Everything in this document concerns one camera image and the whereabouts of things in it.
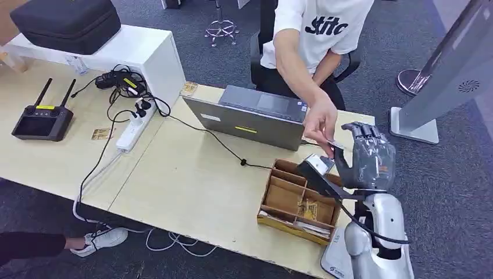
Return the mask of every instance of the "white sneaker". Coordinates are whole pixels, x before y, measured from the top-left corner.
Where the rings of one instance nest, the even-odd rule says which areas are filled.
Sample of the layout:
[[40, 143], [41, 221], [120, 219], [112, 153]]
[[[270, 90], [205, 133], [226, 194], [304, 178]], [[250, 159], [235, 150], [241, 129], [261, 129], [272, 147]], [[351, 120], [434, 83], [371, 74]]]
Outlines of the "white sneaker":
[[70, 251], [79, 257], [86, 257], [99, 249], [116, 246], [127, 239], [128, 231], [122, 228], [98, 231], [85, 235], [86, 248]]

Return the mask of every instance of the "blue carpet floor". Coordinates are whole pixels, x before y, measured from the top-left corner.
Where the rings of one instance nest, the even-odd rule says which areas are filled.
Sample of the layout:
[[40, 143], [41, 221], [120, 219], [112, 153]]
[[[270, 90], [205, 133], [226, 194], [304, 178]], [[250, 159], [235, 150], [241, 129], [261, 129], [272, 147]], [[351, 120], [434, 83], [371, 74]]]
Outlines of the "blue carpet floor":
[[[236, 46], [220, 40], [217, 48], [203, 37], [204, 28], [215, 19], [209, 1], [187, 0], [180, 10], [162, 10], [158, 0], [114, 3], [124, 24], [173, 32], [187, 80], [252, 87], [249, 38], [259, 28], [260, 1], [252, 0], [241, 10], [236, 1], [222, 1], [224, 17], [234, 20], [241, 32]], [[374, 115], [378, 127], [388, 131], [389, 108], [409, 100], [396, 88], [396, 74], [422, 67], [443, 35], [431, 1], [376, 0], [360, 39], [363, 63], [341, 84], [348, 110]], [[476, 104], [470, 102], [437, 119], [438, 145], [391, 137], [398, 150], [391, 192], [404, 207], [416, 278], [493, 278], [493, 144], [480, 119]], [[75, 235], [92, 229], [76, 221], [70, 209], [71, 202], [63, 198], [6, 181], [0, 184], [0, 230]], [[94, 217], [144, 226], [85, 210]], [[169, 241], [165, 232], [155, 237], [155, 245]], [[124, 244], [85, 259], [64, 253], [55, 259], [13, 261], [0, 268], [0, 279], [135, 278], [142, 265], [144, 278], [306, 278], [222, 249], [197, 259], [178, 247], [150, 252], [144, 241], [142, 235], [132, 234]]]

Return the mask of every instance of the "white t-shirt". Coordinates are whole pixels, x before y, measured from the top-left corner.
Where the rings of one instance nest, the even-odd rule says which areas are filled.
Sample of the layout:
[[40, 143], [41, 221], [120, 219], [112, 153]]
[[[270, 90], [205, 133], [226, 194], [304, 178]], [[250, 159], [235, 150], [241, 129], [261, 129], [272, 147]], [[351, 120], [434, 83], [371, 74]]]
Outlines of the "white t-shirt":
[[[274, 36], [284, 29], [298, 30], [299, 54], [313, 74], [329, 49], [342, 55], [358, 47], [372, 4], [373, 0], [279, 0]], [[273, 41], [263, 45], [260, 64], [276, 68]]]

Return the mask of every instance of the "person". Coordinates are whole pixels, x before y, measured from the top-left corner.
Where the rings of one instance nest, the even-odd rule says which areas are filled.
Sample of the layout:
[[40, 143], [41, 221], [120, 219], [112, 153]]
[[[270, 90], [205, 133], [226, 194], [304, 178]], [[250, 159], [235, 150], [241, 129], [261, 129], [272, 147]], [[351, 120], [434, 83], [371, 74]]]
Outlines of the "person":
[[128, 231], [122, 228], [98, 231], [78, 238], [37, 232], [2, 232], [0, 266], [13, 259], [55, 257], [65, 249], [79, 257], [86, 257], [102, 248], [121, 244], [127, 236]]
[[274, 38], [263, 46], [259, 91], [300, 98], [310, 107], [303, 125], [333, 158], [337, 109], [344, 100], [330, 76], [355, 50], [373, 0], [278, 0]]

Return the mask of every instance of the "black office chair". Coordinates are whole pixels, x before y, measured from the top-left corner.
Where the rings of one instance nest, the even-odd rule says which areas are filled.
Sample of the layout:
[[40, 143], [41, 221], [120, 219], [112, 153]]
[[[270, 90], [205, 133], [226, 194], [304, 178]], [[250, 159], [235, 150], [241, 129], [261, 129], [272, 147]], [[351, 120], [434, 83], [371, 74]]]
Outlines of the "black office chair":
[[[274, 20], [276, 18], [277, 0], [261, 0], [260, 2], [260, 31], [255, 33], [250, 39], [250, 56], [251, 56], [251, 75], [252, 83], [256, 86], [263, 80], [263, 68], [260, 65], [262, 58], [263, 44], [272, 41], [274, 37]], [[350, 53], [348, 67], [339, 75], [330, 76], [335, 83], [347, 78], [359, 67], [361, 63], [361, 55], [356, 49]]]

